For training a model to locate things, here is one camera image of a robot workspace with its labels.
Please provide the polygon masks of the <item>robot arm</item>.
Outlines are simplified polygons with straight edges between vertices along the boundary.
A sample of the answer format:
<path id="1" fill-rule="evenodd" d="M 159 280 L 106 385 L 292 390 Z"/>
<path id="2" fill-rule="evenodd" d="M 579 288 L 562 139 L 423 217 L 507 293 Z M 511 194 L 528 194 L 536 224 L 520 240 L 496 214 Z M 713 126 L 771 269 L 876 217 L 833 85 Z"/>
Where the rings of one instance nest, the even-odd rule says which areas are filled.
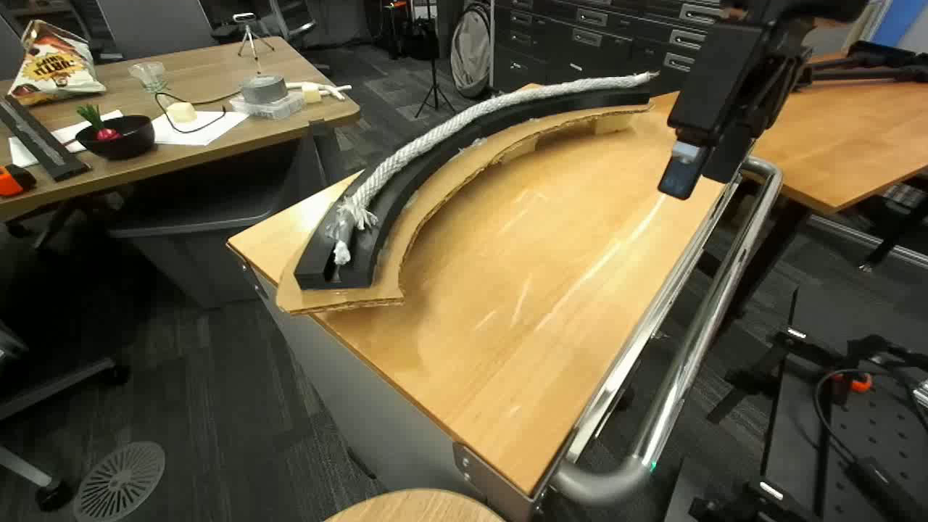
<path id="1" fill-rule="evenodd" d="M 740 0 L 742 14 L 711 30 L 666 117 L 676 132 L 659 188 L 688 201 L 701 178 L 728 182 L 795 90 L 820 23 L 852 23 L 868 0 Z"/>

